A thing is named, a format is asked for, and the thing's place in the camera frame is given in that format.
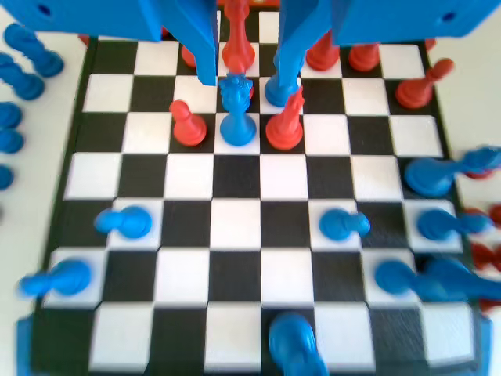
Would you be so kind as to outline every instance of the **chess piece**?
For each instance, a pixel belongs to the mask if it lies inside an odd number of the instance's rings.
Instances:
[[[424,78],[401,82],[395,92],[397,101],[411,110],[426,106],[433,96],[434,83],[442,80],[452,69],[454,69],[454,62],[450,59],[442,59],[428,69]]]
[[[192,114],[188,105],[182,100],[172,102],[169,110],[175,120],[173,134],[179,143],[195,146],[204,141],[207,126],[201,116]]]
[[[17,23],[11,23],[4,31],[5,43],[17,51],[21,51],[33,63],[34,69],[42,77],[53,77],[64,68],[61,57],[45,49],[36,34]]]
[[[339,60],[339,46],[333,45],[332,30],[306,53],[306,63],[316,71],[327,71]]]
[[[82,292],[91,281],[91,269],[86,262],[67,259],[48,273],[36,273],[19,282],[20,291],[26,296],[40,297],[51,290],[71,296]]]
[[[222,49],[222,59],[231,73],[245,73],[252,67],[256,57],[245,32],[245,19],[249,16],[248,1],[226,2],[225,15],[229,19],[229,40]]]
[[[281,114],[273,116],[266,125],[266,138],[279,150],[290,150],[303,138],[303,128],[299,122],[299,113],[305,100],[303,87],[289,97]]]
[[[117,230],[128,239],[144,237],[151,230],[152,224],[151,215],[139,206],[129,206],[119,212],[107,209],[99,213],[94,221],[94,226],[100,233]]]

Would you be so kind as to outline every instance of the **blue pawn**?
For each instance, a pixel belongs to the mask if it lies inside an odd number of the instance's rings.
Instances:
[[[24,145],[24,137],[12,129],[0,129],[0,151],[17,153]]]
[[[370,222],[362,213],[350,214],[343,209],[331,209],[320,218],[320,231],[331,240],[347,240],[351,233],[361,237],[370,231]]]
[[[305,58],[301,59],[299,67],[297,67],[297,72],[301,70],[303,65],[305,64]],[[284,107],[287,103],[287,100],[291,95],[293,95],[298,89],[299,84],[297,83],[297,75],[293,76],[290,79],[290,82],[283,83],[279,85],[279,55],[275,54],[273,58],[273,65],[277,72],[266,82],[265,85],[265,96],[268,102],[270,102],[273,106]]]
[[[0,128],[16,128],[23,119],[19,106],[11,102],[0,103]]]
[[[230,145],[247,145],[256,135],[257,127],[252,118],[245,114],[251,104],[252,81],[244,74],[228,73],[219,82],[222,106],[229,114],[222,120],[221,135]]]
[[[14,181],[14,172],[4,164],[0,164],[0,190],[6,190]]]
[[[94,222],[100,233],[117,230],[123,237],[139,239],[148,234],[153,221],[151,215],[139,206],[129,206],[122,211],[107,209],[99,213]]]
[[[312,327],[303,316],[284,313],[272,322],[269,351],[286,376],[327,376]]]
[[[52,77],[63,70],[63,59],[57,53],[45,49],[33,31],[29,31],[17,23],[11,23],[5,29],[3,38],[11,49],[21,51],[30,59],[34,69],[42,77]]]
[[[44,82],[36,75],[24,73],[12,57],[0,52],[0,79],[13,87],[24,100],[37,99],[45,90]]]
[[[86,289],[91,282],[91,269],[86,262],[68,259],[57,264],[48,273],[26,276],[19,282],[20,291],[26,296],[40,297],[51,290],[61,295],[75,295]]]
[[[417,229],[423,237],[434,241],[447,241],[454,233],[467,235],[483,233],[494,226],[484,214],[462,214],[459,218],[442,209],[426,210],[417,219]]]

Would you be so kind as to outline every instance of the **blue chess piece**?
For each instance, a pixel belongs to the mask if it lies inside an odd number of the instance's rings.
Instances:
[[[14,172],[4,164],[0,164],[0,190],[6,190],[14,181]]]
[[[442,209],[431,209],[421,213],[417,219],[417,229],[423,237],[434,241],[446,241],[454,233],[467,235],[483,233],[494,226],[485,214],[468,213],[458,218]]]
[[[351,233],[359,233],[361,237],[370,231],[370,222],[362,213],[350,214],[343,209],[331,209],[320,218],[320,231],[335,241],[347,240]]]
[[[374,274],[377,285],[393,295],[413,290],[423,300],[462,302],[469,298],[501,300],[501,282],[472,274],[456,260],[429,261],[423,273],[414,273],[399,260],[382,262]]]
[[[12,102],[0,103],[0,128],[16,128],[23,119],[23,112]]]
[[[36,75],[24,73],[12,57],[0,52],[0,79],[13,87],[24,100],[37,99],[45,90],[44,82]]]
[[[440,161],[421,158],[412,161],[405,170],[405,181],[418,194],[441,197],[454,183],[456,173],[481,174],[501,165],[501,148],[484,146],[465,153],[460,161]]]
[[[247,145],[256,135],[257,127],[252,118],[245,114],[251,104],[252,81],[244,74],[228,73],[221,86],[222,106],[229,114],[222,119],[221,135],[230,145]]]
[[[284,313],[269,329],[269,351],[286,376],[327,376],[313,329],[303,316]]]
[[[12,129],[0,129],[0,151],[7,154],[17,153],[24,145],[24,137]]]
[[[20,291],[26,296],[40,297],[51,290],[61,295],[75,295],[86,289],[92,277],[86,262],[67,259],[57,264],[48,273],[36,273],[19,282]]]
[[[99,213],[94,222],[100,233],[116,229],[128,239],[139,239],[148,234],[153,221],[151,215],[139,206],[129,206],[122,211],[105,210]]]
[[[37,35],[17,23],[11,23],[4,31],[5,43],[17,51],[21,51],[33,63],[34,69],[42,77],[53,77],[64,68],[61,57],[45,49]]]

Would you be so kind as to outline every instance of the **black square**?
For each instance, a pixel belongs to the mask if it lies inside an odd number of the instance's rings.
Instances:
[[[112,201],[62,201],[56,228],[52,229],[57,247],[104,247],[107,235],[94,228],[97,215],[112,207]]]
[[[340,78],[302,78],[305,114],[344,114]]]
[[[309,198],[353,198],[350,157],[306,157]]]
[[[151,374],[203,374],[206,309],[155,309]]]
[[[260,143],[260,148],[261,148],[261,153],[262,154],[304,154],[305,153],[305,138],[301,139],[299,141],[299,144],[293,147],[290,150],[278,150],[275,149],[275,147],[272,146],[271,143],[268,141],[268,137],[266,137],[266,125],[268,124],[268,121],[275,115],[272,114],[267,114],[259,115],[259,143]],[[299,115],[299,123],[301,124],[301,127],[303,127],[303,130],[305,127],[303,126],[303,116]]]
[[[175,121],[172,120],[171,141],[169,150],[171,153],[214,153],[214,138],[216,129],[216,114],[197,114],[203,118],[207,126],[205,139],[196,146],[184,146],[174,137]]]
[[[382,78],[383,71],[381,64],[377,64],[372,70],[368,72],[360,72],[351,67],[348,57],[350,56],[351,47],[341,47],[339,59],[341,60],[341,73],[345,78]]]
[[[390,121],[385,116],[348,116],[352,154],[393,155]]]
[[[92,73],[134,74],[137,42],[100,41],[97,45]]]
[[[369,314],[376,363],[425,360],[417,309],[370,309]]]
[[[312,269],[316,302],[366,299],[358,252],[312,252]]]
[[[92,309],[37,309],[31,343],[32,370],[86,374],[93,323]]]
[[[111,251],[106,265],[103,301],[152,301],[156,268],[156,252]]]
[[[165,201],[162,245],[209,247],[211,234],[210,201]]]
[[[214,197],[259,198],[258,155],[214,156]]]
[[[175,76],[134,76],[131,112],[169,112]]]
[[[75,152],[120,153],[127,114],[81,114]]]
[[[402,203],[359,202],[359,212],[370,222],[370,232],[362,238],[362,246],[368,248],[407,248]]]
[[[384,85],[386,86],[386,95],[388,97],[388,107],[390,109],[391,115],[432,115],[432,104],[436,100],[437,93],[433,89],[433,99],[429,104],[424,107],[416,108],[414,110],[407,109],[403,107],[395,97],[397,87],[402,82],[402,80],[384,80]]]
[[[309,247],[307,202],[261,202],[263,247]]]
[[[259,302],[261,300],[259,252],[211,252],[209,300]]]
[[[269,329],[272,326],[274,319],[283,314],[296,314],[304,317],[312,326],[315,333],[315,314],[313,309],[303,309],[290,307],[285,309],[262,309],[261,310],[261,374],[266,376],[283,376],[283,371],[280,371],[273,362],[269,352]]]
[[[163,197],[166,155],[125,154],[118,196]]]

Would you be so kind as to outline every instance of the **red chess piece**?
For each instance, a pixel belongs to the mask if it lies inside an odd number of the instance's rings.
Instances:
[[[303,138],[303,128],[299,122],[299,113],[305,100],[303,87],[291,95],[281,114],[272,117],[266,125],[266,138],[279,150],[290,150]]]
[[[181,57],[188,67],[195,69],[195,56],[186,48],[185,45],[181,48]]]
[[[229,40],[222,49],[222,59],[231,73],[245,73],[256,57],[245,33],[245,19],[249,15],[247,0],[226,2],[225,15],[229,19]]]
[[[452,60],[442,59],[428,69],[424,78],[401,82],[395,93],[397,101],[410,109],[426,106],[433,96],[433,84],[444,78],[453,68],[454,62]]]
[[[185,146],[195,146],[204,140],[207,134],[205,121],[200,116],[192,114],[186,103],[175,100],[169,110],[175,120],[173,131],[175,139]]]
[[[348,62],[356,71],[368,72],[379,64],[379,43],[354,45],[350,49]]]
[[[316,71],[326,71],[339,60],[339,46],[333,45],[329,31],[306,53],[306,63]]]

